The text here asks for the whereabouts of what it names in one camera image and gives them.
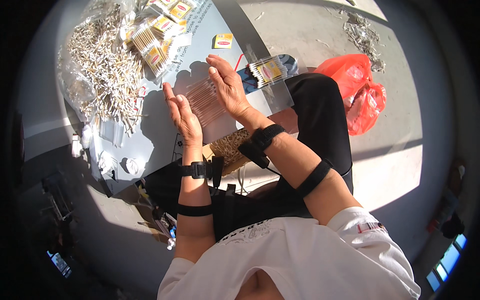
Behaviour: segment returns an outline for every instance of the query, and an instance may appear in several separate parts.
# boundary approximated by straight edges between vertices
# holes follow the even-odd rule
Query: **blue window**
[[[463,249],[463,246],[465,246],[466,241],[467,241],[467,238],[465,238],[463,234],[459,234],[455,239],[456,244],[461,249]]]
[[[445,270],[447,273],[450,273],[460,257],[460,253],[458,250],[455,248],[455,246],[452,244],[450,247],[448,247],[447,251],[444,254],[444,257],[440,260],[440,262],[444,265]]]
[[[435,292],[440,287],[440,282],[438,281],[437,276],[433,271],[430,271],[427,276],[428,283],[432,287],[433,291]]]
[[[438,273],[438,276],[440,276],[440,278],[445,281],[448,277],[447,275],[447,272],[445,271],[444,267],[442,266],[442,264],[438,264],[438,266],[436,267],[436,270],[437,270],[437,273]]]
[[[459,234],[447,251],[445,251],[442,259],[428,273],[427,281],[434,292],[448,279],[448,274],[452,272],[466,243],[467,238],[463,234]]]

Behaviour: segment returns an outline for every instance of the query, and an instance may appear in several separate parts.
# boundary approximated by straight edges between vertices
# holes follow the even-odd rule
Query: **hand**
[[[184,144],[202,148],[202,127],[197,116],[192,113],[187,98],[184,95],[175,97],[169,83],[163,84],[163,92],[165,101],[170,108],[170,117],[183,136]]]
[[[225,110],[236,120],[252,106],[247,101],[240,75],[218,55],[210,54],[208,74],[216,87],[216,96]]]

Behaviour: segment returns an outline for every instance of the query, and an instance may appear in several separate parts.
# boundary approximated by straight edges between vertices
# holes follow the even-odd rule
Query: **black wrist strap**
[[[259,128],[251,138],[238,147],[238,150],[256,165],[265,169],[270,161],[264,151],[272,144],[272,139],[282,132],[285,132],[285,129],[278,124],[272,124],[263,130]]]
[[[182,216],[208,216],[212,214],[212,205],[186,206],[177,205],[177,213]]]
[[[299,196],[304,198],[311,191],[313,191],[313,189],[325,178],[331,168],[332,164],[328,160],[322,159],[322,161],[317,165],[312,173],[310,173],[307,179],[305,179],[301,185],[296,188]]]
[[[181,166],[182,177],[191,176],[193,179],[212,178],[212,166],[204,161],[192,162],[190,166]]]
[[[285,132],[285,129],[282,126],[278,124],[272,124],[263,130],[260,128],[255,130],[251,139],[252,142],[254,142],[255,145],[263,152],[272,144],[273,138],[282,132]]]

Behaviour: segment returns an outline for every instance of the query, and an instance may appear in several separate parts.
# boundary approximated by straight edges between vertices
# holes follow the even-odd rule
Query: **table surface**
[[[176,94],[185,94],[187,86],[208,76],[209,65],[205,62],[208,54],[219,55],[233,68],[238,64],[238,69],[244,68],[248,63],[243,53],[246,53],[250,59],[269,56],[268,50],[250,21],[232,17],[239,14],[246,18],[234,1],[215,1],[214,3],[212,0],[204,0],[186,17],[187,33],[192,34],[192,44],[175,50],[177,54],[174,61],[178,63],[164,75],[163,82],[170,83]],[[222,33],[233,33],[231,49],[213,49],[215,36]],[[124,134],[122,147],[117,148],[112,142],[98,135],[93,138],[90,147],[92,166],[97,164],[102,151],[111,154],[114,160],[112,170],[115,176],[112,176],[111,172],[101,175],[98,168],[92,168],[92,175],[105,182],[105,192],[108,196],[115,195],[140,178],[181,157],[182,137],[170,119],[169,109],[163,100],[161,83],[156,84],[149,79],[151,75],[146,72],[146,78],[141,82],[145,87],[142,114],[146,116],[142,117],[140,124],[135,126],[136,132],[131,137]],[[293,104],[289,93],[285,93],[285,90],[284,83],[276,84],[267,90],[248,94],[247,100],[264,115],[269,116]],[[208,144],[242,127],[224,113],[203,128],[204,143]],[[125,167],[128,158],[145,161],[145,169],[135,175],[128,173]]]

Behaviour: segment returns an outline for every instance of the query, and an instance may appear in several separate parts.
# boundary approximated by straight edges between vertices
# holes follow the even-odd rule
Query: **person's right hand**
[[[210,54],[206,61],[211,65],[208,74],[216,87],[220,104],[236,120],[252,106],[247,101],[240,75],[218,55]]]

